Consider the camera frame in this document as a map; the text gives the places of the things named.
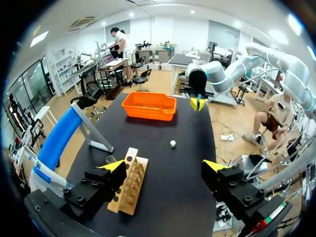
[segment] orange plastic crate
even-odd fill
[[[171,121],[177,100],[162,93],[131,92],[122,106],[130,117]]]

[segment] black table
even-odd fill
[[[107,237],[212,236],[216,202],[201,178],[202,160],[216,158],[208,107],[197,113],[188,100],[179,98],[170,122],[130,118],[121,106],[126,96],[113,101],[96,128],[114,146],[117,160],[129,147],[149,159],[135,215],[113,213],[104,203],[85,226]],[[79,182],[87,167],[104,165],[107,155],[84,142],[68,181]]]
[[[192,60],[195,59],[194,57],[188,57],[185,54],[176,53],[168,62],[169,64],[179,64],[187,66],[192,63]]]

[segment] man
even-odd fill
[[[266,148],[271,151],[276,148],[279,142],[286,136],[293,119],[293,106],[288,94],[273,95],[269,100],[269,112],[258,112],[255,116],[253,133],[243,135],[245,141],[256,144],[260,124],[262,123],[269,131],[272,132],[273,139],[276,140]],[[277,148],[284,145],[284,140]]]
[[[129,39],[129,37],[126,34],[123,34],[121,31],[119,31],[119,28],[114,27],[111,29],[111,36],[115,38],[115,43],[107,46],[107,48],[112,48],[115,45],[119,45],[118,54],[123,52],[123,58],[127,59],[127,63],[124,67],[125,73],[126,73],[126,83],[124,83],[124,86],[132,86],[132,75],[131,75],[131,65],[136,63],[135,58],[135,46]]]

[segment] white ball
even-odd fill
[[[175,147],[175,146],[176,146],[176,141],[172,140],[172,141],[170,142],[170,146],[171,146],[171,147]]]

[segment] black chair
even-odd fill
[[[144,71],[139,77],[135,77],[133,78],[133,83],[134,84],[138,84],[140,86],[140,90],[138,91],[147,91],[148,90],[142,90],[142,84],[144,84],[145,82],[149,81],[149,76],[152,73],[152,70],[149,69],[147,71]]]
[[[99,114],[104,113],[106,108],[102,107],[99,110],[96,110],[95,108],[95,104],[98,102],[98,99],[101,97],[101,95],[103,95],[103,90],[95,78],[95,69],[96,66],[92,67],[81,75],[80,84],[83,95],[73,98],[70,102],[73,103],[74,101],[77,101],[77,105],[82,110],[93,106],[93,111],[91,112],[89,119],[91,119],[93,116],[96,116],[98,121]]]
[[[146,57],[141,57],[141,58],[136,60],[135,64],[132,64],[130,66],[131,69],[133,70],[134,75],[135,75],[134,77],[138,76],[138,69],[141,68],[144,65],[145,59],[146,59]]]

